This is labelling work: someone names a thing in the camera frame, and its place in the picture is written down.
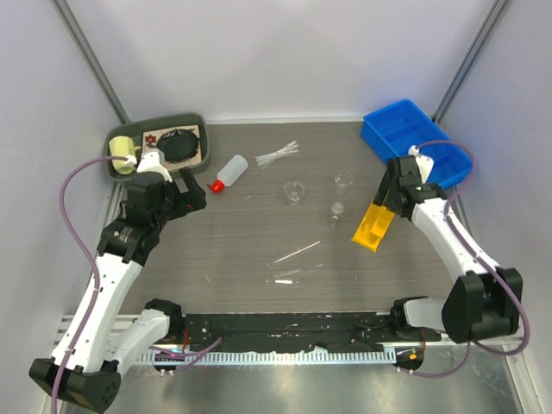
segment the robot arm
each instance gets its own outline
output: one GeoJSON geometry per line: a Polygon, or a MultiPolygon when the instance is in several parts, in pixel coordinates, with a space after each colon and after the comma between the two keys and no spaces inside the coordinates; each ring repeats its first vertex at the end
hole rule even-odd
{"type": "MultiPolygon", "coordinates": [[[[104,412],[118,392],[121,377],[140,354],[157,341],[178,336],[184,326],[179,305],[154,299],[140,317],[115,338],[111,328],[129,288],[140,274],[160,232],[173,219],[205,207],[205,192],[191,171],[179,171],[188,188],[180,193],[160,154],[144,155],[135,177],[127,185],[127,200],[116,220],[102,231],[97,267],[100,287],[97,301],[63,373],[59,398],[104,412]]],[[[37,359],[30,377],[49,395],[53,382],[95,290],[91,279],[68,331],[50,358],[37,359]]]]}
{"type": "MultiPolygon", "coordinates": [[[[405,298],[395,302],[395,328],[425,327],[446,332],[455,342],[478,341],[511,335],[518,330],[519,313],[491,274],[473,258],[452,232],[444,215],[446,196],[437,184],[425,184],[427,157],[388,160],[387,170],[373,203],[411,220],[431,242],[454,286],[446,300],[405,298]]],[[[464,229],[453,211],[448,213],[469,247],[521,299],[522,279],[514,268],[502,269],[464,229]]]]}

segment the white wall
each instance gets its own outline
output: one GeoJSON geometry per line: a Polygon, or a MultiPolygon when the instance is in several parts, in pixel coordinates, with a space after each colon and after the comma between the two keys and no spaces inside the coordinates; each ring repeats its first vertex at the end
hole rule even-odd
{"type": "Polygon", "coordinates": [[[462,197],[482,246],[524,277],[529,357],[552,388],[552,3],[512,2],[442,126],[480,165],[462,197]]]}
{"type": "Polygon", "coordinates": [[[436,111],[492,0],[70,0],[133,120],[436,111]]]}
{"type": "MultiPolygon", "coordinates": [[[[31,413],[45,394],[28,369],[49,356],[90,271],[61,222],[58,190],[100,155],[117,120],[50,2],[3,0],[0,27],[0,400],[2,412],[31,413]]],[[[94,248],[111,185],[100,167],[74,184],[69,214],[94,248]]]]}

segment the gray wood tabletop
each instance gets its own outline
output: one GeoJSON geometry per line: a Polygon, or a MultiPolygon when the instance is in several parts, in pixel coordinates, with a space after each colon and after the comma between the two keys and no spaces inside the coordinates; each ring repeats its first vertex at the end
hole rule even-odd
{"type": "Polygon", "coordinates": [[[386,311],[397,298],[446,298],[447,270],[408,220],[394,219],[378,253],[351,241],[385,171],[360,130],[359,122],[210,126],[212,158],[198,183],[212,183],[235,154],[249,169],[222,193],[208,191],[205,210],[167,224],[121,313],[139,313],[152,298],[177,302],[186,312],[386,311]],[[299,156],[266,170],[256,166],[255,155],[292,140],[299,156]],[[354,174],[344,197],[334,192],[340,169],[354,174]],[[279,195],[294,179],[307,189],[299,207],[279,195]],[[329,207],[337,200],[345,213],[331,227],[329,207]]]}

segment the red bottle cap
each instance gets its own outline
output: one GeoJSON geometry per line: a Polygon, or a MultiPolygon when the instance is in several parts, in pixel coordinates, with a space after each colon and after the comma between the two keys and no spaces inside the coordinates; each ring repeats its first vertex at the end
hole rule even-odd
{"type": "Polygon", "coordinates": [[[213,192],[221,192],[224,188],[224,183],[220,179],[218,179],[217,181],[215,181],[215,183],[213,185],[207,184],[207,186],[213,192]]]}

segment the blue plastic tray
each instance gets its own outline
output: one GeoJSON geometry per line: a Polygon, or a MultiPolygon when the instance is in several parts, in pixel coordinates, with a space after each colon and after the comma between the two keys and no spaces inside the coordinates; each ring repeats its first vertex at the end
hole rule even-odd
{"type": "MultiPolygon", "coordinates": [[[[409,99],[366,115],[361,136],[386,164],[390,158],[407,155],[408,148],[412,145],[449,140],[445,133],[409,99]]],[[[426,147],[422,153],[433,158],[435,162],[428,182],[437,183],[443,189],[460,183],[472,168],[472,161],[467,154],[452,145],[426,147]]]]}

